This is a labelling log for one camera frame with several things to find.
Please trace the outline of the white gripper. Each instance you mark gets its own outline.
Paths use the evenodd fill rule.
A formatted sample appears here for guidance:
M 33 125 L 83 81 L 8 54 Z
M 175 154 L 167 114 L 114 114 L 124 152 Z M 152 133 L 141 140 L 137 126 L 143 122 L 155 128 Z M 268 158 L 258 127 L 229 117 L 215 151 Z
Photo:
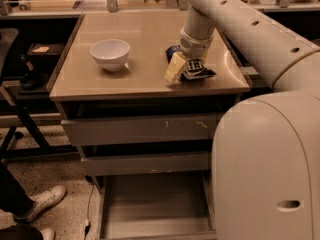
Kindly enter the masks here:
M 188 35 L 184 29 L 180 30 L 179 47 L 181 52 L 173 54 L 165 74 L 169 85 L 172 85 L 187 69 L 187 59 L 199 59 L 203 63 L 206 62 L 212 40 L 213 37 L 199 40 Z

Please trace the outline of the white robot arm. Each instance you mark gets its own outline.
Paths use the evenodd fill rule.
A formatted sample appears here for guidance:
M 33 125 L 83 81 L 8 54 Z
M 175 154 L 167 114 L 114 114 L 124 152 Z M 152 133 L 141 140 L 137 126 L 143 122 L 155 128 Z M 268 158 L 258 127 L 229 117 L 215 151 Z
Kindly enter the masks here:
M 240 0 L 187 0 L 184 58 L 220 28 L 271 93 L 220 119 L 212 147 L 218 240 L 320 240 L 318 47 Z

